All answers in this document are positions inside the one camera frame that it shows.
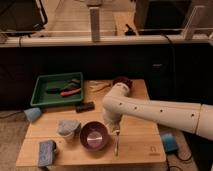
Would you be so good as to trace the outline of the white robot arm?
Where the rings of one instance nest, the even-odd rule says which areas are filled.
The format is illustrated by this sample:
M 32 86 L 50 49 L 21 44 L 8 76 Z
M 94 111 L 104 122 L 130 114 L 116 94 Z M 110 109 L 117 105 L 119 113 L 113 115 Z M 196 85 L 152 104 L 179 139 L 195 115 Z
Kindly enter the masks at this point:
M 130 88 L 116 83 L 103 98 L 104 120 L 119 123 L 123 115 L 142 118 L 213 141 L 213 105 L 141 100 L 129 97 Z

